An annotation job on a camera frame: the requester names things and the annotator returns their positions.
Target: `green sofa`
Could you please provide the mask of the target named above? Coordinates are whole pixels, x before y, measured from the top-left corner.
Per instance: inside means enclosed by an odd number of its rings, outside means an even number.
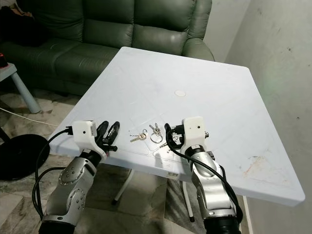
[[[83,95],[122,46],[214,60],[202,39],[212,0],[25,0],[53,36],[0,44],[26,85]]]

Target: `black stand base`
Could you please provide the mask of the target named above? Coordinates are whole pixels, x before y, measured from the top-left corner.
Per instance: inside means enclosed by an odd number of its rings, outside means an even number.
[[[0,179],[21,179],[35,171],[39,153],[48,141],[39,135],[26,134],[6,140],[0,145]],[[50,147],[47,146],[38,164],[47,159]]]

